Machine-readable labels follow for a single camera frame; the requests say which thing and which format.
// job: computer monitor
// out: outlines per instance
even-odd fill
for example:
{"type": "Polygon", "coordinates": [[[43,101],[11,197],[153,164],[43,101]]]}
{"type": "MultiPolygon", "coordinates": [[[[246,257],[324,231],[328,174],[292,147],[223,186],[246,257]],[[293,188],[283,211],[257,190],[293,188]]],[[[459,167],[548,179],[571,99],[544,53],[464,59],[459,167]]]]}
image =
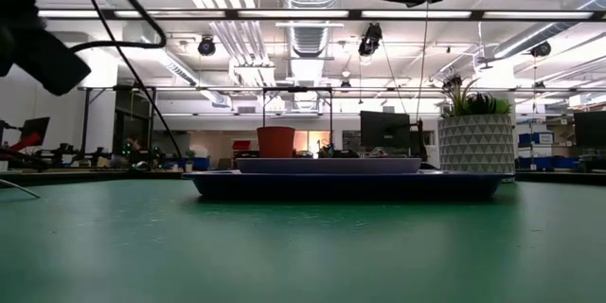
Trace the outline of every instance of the computer monitor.
{"type": "Polygon", "coordinates": [[[582,148],[606,148],[606,111],[575,113],[577,146],[582,148]]]}
{"type": "Polygon", "coordinates": [[[362,146],[367,151],[376,147],[410,148],[409,115],[362,111],[360,121],[362,146]]]}
{"type": "Polygon", "coordinates": [[[31,146],[42,146],[45,142],[46,129],[48,128],[49,121],[50,117],[28,119],[21,130],[21,140],[23,141],[36,133],[39,136],[38,141],[31,146]]]}

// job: wire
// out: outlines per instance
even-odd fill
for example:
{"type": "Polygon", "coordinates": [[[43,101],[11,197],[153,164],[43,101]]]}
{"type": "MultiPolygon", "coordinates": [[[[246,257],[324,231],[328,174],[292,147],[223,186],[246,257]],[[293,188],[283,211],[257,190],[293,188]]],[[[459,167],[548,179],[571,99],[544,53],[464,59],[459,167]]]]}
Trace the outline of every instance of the wire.
{"type": "Polygon", "coordinates": [[[404,113],[406,114],[406,107],[404,106],[404,101],[401,98],[400,86],[398,85],[398,82],[396,81],[396,75],[394,75],[394,70],[391,68],[391,62],[389,61],[389,55],[387,54],[387,45],[385,44],[385,40],[383,40],[383,51],[385,52],[385,58],[387,59],[387,65],[389,66],[389,73],[391,73],[391,79],[394,80],[394,85],[396,86],[396,92],[398,93],[398,98],[400,99],[401,108],[404,110],[404,113]]]}
{"type": "MultiPolygon", "coordinates": [[[[159,36],[160,41],[158,43],[142,43],[142,42],[118,42],[116,40],[113,41],[95,41],[83,43],[80,45],[75,45],[70,48],[72,52],[79,52],[83,49],[91,48],[91,47],[138,47],[138,48],[163,48],[167,45],[167,36],[164,33],[164,30],[152,19],[152,17],[147,13],[147,11],[141,6],[141,4],[137,0],[128,0],[128,2],[133,6],[133,8],[141,15],[141,18],[148,23],[151,28],[155,31],[155,33],[159,36]]],[[[103,17],[102,11],[97,10],[99,18],[103,17]]]]}
{"type": "Polygon", "coordinates": [[[164,116],[162,116],[162,113],[160,112],[160,109],[158,109],[158,106],[155,104],[155,101],[153,100],[152,95],[150,95],[150,92],[145,87],[145,84],[143,83],[143,80],[141,80],[141,78],[137,74],[136,70],[134,70],[133,65],[131,64],[131,62],[129,61],[129,59],[126,57],[126,54],[124,54],[124,51],[122,51],[121,45],[116,41],[116,37],[114,36],[114,33],[112,32],[112,29],[110,28],[109,24],[107,23],[107,20],[105,19],[105,16],[103,15],[103,12],[99,8],[97,0],[91,0],[91,3],[93,4],[93,7],[95,7],[95,11],[98,13],[98,17],[101,20],[101,23],[103,24],[103,27],[105,27],[105,30],[107,31],[107,35],[109,35],[110,39],[112,40],[112,42],[114,42],[114,44],[112,46],[116,48],[117,53],[119,53],[119,55],[120,55],[120,57],[122,57],[122,60],[124,61],[124,63],[126,63],[126,66],[129,68],[129,70],[131,70],[131,73],[133,73],[133,76],[136,79],[136,82],[141,87],[141,91],[143,91],[143,93],[145,94],[145,97],[148,99],[148,102],[150,103],[151,107],[153,108],[153,110],[158,115],[158,118],[160,118],[160,121],[162,121],[162,125],[164,126],[164,128],[167,131],[167,133],[169,134],[170,141],[172,142],[172,144],[174,145],[175,150],[177,151],[177,155],[179,156],[180,159],[183,158],[183,155],[181,154],[181,150],[179,149],[179,145],[177,144],[177,141],[174,139],[174,135],[172,134],[172,131],[169,128],[169,124],[167,124],[167,121],[164,119],[164,116]]]}
{"type": "Polygon", "coordinates": [[[419,109],[420,109],[420,93],[423,88],[423,74],[425,73],[425,50],[427,49],[427,27],[429,26],[429,3],[427,3],[427,8],[425,9],[425,33],[423,35],[423,53],[421,56],[420,62],[420,81],[419,81],[419,94],[417,97],[419,100],[417,101],[417,120],[419,120],[419,109]]]}

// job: ceiling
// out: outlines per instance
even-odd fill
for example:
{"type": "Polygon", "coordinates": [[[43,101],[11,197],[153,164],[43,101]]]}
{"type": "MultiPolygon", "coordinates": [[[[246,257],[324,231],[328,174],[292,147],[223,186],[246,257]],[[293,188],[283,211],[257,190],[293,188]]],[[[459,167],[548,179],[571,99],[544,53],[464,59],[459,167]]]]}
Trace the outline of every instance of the ceiling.
{"type": "MultiPolygon", "coordinates": [[[[139,0],[148,9],[193,9],[191,0],[139,0]]],[[[125,0],[99,0],[106,8],[128,9],[125,0]]],[[[255,0],[260,8],[280,8],[281,0],[255,0]]],[[[572,9],[575,0],[444,0],[429,5],[430,9],[572,9]]],[[[40,8],[90,8],[88,0],[39,0],[40,8]]],[[[378,0],[340,0],[343,9],[405,9],[404,5],[378,0]]],[[[419,86],[422,76],[430,79],[449,62],[461,53],[479,45],[495,45],[521,33],[533,23],[488,22],[478,25],[474,22],[441,23],[430,22],[381,22],[383,29],[383,45],[373,55],[371,65],[360,65],[357,47],[360,36],[368,23],[344,22],[343,27],[333,28],[330,35],[328,56],[324,64],[323,75],[334,84],[340,83],[343,71],[350,72],[350,78],[361,78],[363,86],[393,85],[393,77],[405,86],[419,86]]],[[[113,22],[115,28],[124,27],[125,23],[113,22]]],[[[290,56],[285,31],[277,28],[275,22],[261,22],[261,32],[271,61],[274,63],[277,80],[285,80],[290,75],[290,56]]],[[[217,85],[233,85],[227,76],[229,55],[217,44],[217,52],[211,57],[202,57],[197,52],[202,35],[213,34],[209,22],[162,22],[161,26],[169,35],[168,50],[177,55],[191,69],[204,73],[213,79],[217,85]]],[[[67,22],[53,21],[49,23],[53,31],[81,31],[95,38],[103,38],[102,26],[96,22],[67,22]]],[[[594,58],[601,57],[606,47],[606,39],[599,35],[606,31],[606,25],[589,23],[577,25],[557,37],[549,40],[552,44],[552,54],[538,60],[535,70],[532,57],[518,55],[508,60],[514,66],[516,81],[520,85],[532,84],[535,78],[540,79],[556,72],[573,69],[576,66],[594,58]],[[581,45],[590,39],[590,44],[581,45]]],[[[149,84],[181,85],[154,58],[145,51],[129,50],[129,57],[134,61],[137,70],[149,84]]],[[[473,72],[472,57],[467,57],[459,71],[464,75],[473,72]]],[[[126,69],[120,69],[120,77],[128,78],[126,69]]],[[[590,73],[579,73],[574,77],[562,79],[550,84],[554,87],[568,87],[579,84],[583,80],[599,80],[606,77],[606,66],[593,69],[590,73]]]]}

